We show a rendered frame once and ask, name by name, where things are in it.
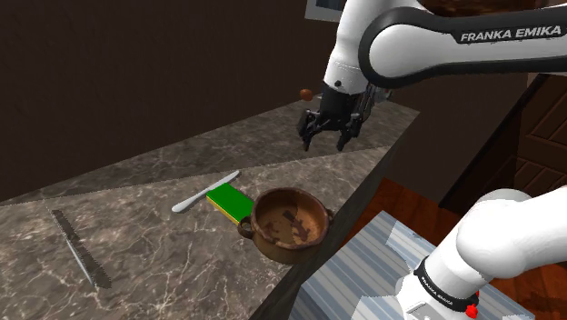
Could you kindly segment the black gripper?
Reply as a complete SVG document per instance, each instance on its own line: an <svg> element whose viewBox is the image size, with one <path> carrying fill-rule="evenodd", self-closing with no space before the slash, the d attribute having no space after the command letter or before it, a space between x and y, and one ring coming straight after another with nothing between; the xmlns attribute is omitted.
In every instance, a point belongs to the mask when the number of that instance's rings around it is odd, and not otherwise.
<svg viewBox="0 0 567 320"><path fill-rule="evenodd" d="M371 107L371 86L358 94L347 94L323 84L321 102L317 111L303 110L297 132L303 141L303 150L308 151L312 139L322 131L340 131L338 151L359 135L362 123Z"/></svg>

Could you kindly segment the green and yellow sponge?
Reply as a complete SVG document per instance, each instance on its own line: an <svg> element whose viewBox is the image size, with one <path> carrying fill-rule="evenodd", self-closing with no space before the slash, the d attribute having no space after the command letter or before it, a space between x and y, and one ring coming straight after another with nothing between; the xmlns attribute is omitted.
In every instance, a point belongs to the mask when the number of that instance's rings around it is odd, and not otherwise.
<svg viewBox="0 0 567 320"><path fill-rule="evenodd" d="M250 197L228 183L208 191L206 199L236 225L252 213L254 205Z"/></svg>

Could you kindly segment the grey serrated knife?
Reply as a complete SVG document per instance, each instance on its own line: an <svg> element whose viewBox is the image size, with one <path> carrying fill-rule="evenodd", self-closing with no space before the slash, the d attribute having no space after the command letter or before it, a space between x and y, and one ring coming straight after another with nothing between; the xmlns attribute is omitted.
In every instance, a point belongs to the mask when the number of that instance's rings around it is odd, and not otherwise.
<svg viewBox="0 0 567 320"><path fill-rule="evenodd" d="M112 287L111 278L104 268L92 257L91 253L83 244L82 238L66 219L64 213L61 210L52 210L50 214L63 233L68 247L89 283L96 287L110 289Z"/></svg>

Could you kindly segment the silver butter knife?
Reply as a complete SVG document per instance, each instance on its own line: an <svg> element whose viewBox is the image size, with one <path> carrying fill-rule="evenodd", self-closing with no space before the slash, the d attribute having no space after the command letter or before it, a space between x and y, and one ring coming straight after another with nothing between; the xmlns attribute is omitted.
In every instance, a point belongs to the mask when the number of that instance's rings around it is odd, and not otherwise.
<svg viewBox="0 0 567 320"><path fill-rule="evenodd" d="M233 179L235 179L238 175L240 174L239 170L236 170L234 172L232 172L231 174L223 177L222 179L218 180L217 182L213 183L212 185L209 185L208 187L206 187L204 190L200 191L199 193L197 193L196 195L193 195L189 198L186 198L185 200L183 200L180 203L177 203L176 205L173 205L171 208L171 211L173 213L181 213L183 212L185 209L187 209L190 205L192 205L199 197L202 197L203 195L205 195L207 192L214 190L215 188L217 188L220 185L223 185L225 183L229 183L230 181L232 181Z"/></svg>

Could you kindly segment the white framed window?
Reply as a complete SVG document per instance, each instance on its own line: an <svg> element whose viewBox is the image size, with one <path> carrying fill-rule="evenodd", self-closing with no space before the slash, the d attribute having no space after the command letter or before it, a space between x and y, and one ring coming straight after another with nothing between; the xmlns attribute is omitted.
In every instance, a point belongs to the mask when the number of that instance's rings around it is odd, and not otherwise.
<svg viewBox="0 0 567 320"><path fill-rule="evenodd" d="M307 0L304 18L338 23L346 0Z"/></svg>

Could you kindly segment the striped grey robot stand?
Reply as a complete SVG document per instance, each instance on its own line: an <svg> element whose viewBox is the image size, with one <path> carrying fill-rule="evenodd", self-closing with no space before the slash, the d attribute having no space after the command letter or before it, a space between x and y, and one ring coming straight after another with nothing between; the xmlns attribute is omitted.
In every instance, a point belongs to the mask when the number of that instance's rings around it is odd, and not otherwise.
<svg viewBox="0 0 567 320"><path fill-rule="evenodd" d="M405 315L396 283L434 249L382 211L301 285L288 320L536 320L492 285L480 289L475 318L444 316L431 305Z"/></svg>

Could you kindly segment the dark brown wooden door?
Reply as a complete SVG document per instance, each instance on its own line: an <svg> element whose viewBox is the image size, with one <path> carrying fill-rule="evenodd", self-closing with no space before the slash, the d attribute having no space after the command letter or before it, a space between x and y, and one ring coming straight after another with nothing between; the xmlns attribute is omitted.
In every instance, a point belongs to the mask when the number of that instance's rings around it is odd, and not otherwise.
<svg viewBox="0 0 567 320"><path fill-rule="evenodd" d="M485 192L507 187L535 197L567 185L567 76L539 75L532 90L495 146L505 155Z"/></svg>

